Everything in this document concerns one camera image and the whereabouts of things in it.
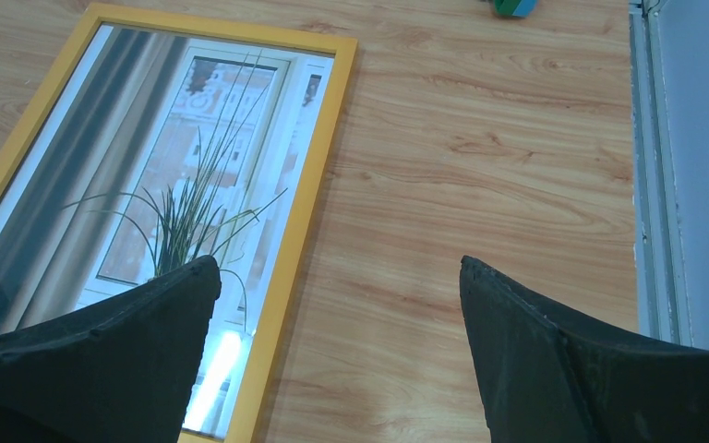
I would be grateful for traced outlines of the blue green toy blocks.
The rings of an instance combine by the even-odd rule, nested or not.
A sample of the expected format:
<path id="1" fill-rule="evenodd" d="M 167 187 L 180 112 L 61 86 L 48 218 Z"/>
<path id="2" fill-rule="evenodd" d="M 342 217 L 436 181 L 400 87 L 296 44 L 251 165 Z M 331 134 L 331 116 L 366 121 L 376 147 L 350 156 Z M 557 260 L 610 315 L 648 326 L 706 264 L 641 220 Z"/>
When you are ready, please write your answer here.
<path id="1" fill-rule="evenodd" d="M 505 18 L 526 18 L 535 9 L 537 0 L 494 0 L 496 13 Z"/>

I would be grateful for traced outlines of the photo print board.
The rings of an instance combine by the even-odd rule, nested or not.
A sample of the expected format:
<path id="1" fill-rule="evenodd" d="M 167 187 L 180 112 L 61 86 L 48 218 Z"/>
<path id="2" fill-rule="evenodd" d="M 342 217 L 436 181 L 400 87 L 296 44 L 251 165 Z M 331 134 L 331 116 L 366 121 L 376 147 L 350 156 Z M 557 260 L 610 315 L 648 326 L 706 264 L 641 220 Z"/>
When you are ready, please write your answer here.
<path id="1" fill-rule="evenodd" d="M 101 25 L 0 202 L 0 334 L 212 256 L 183 427 L 225 438 L 333 64 Z"/>

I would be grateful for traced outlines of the wooden picture frame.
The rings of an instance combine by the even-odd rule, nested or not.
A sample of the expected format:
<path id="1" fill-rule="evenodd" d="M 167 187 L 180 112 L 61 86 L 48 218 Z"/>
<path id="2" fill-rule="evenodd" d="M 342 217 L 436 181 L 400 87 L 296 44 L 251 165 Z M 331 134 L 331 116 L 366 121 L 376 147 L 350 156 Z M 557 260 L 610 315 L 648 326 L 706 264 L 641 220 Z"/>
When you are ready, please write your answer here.
<path id="1" fill-rule="evenodd" d="M 329 85 L 311 137 L 308 155 L 290 208 L 286 230 L 271 275 L 265 305 L 246 362 L 231 427 L 223 439 L 184 429 L 175 442 L 251 442 L 258 431 L 276 352 L 293 295 L 296 276 L 310 230 L 321 180 L 330 157 L 339 116 L 353 71 L 357 42 L 353 38 L 288 30 L 218 18 L 203 18 L 130 6 L 89 5 L 41 83 L 27 109 L 0 150 L 0 202 L 59 100 L 73 71 L 103 24 L 159 30 L 213 40 L 257 43 L 271 47 L 330 54 L 334 58 Z"/>

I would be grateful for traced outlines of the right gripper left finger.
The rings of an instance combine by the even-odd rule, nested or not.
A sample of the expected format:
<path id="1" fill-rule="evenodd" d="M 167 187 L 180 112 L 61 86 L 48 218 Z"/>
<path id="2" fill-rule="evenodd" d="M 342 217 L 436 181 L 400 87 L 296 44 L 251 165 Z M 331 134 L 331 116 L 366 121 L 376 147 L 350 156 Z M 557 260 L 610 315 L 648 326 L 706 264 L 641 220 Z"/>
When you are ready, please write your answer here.
<path id="1" fill-rule="evenodd" d="M 0 335 L 0 442 L 175 442 L 221 288 L 198 257 Z"/>

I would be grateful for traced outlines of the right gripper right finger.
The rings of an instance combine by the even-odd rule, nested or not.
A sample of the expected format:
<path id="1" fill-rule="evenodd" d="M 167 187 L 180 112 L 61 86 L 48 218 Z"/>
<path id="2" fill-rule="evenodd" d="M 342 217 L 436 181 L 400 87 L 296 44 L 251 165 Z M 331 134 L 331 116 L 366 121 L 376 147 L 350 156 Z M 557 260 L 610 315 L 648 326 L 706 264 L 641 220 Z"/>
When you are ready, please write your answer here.
<path id="1" fill-rule="evenodd" d="M 709 442 L 709 351 L 608 324 L 475 257 L 463 322 L 495 442 Z"/>

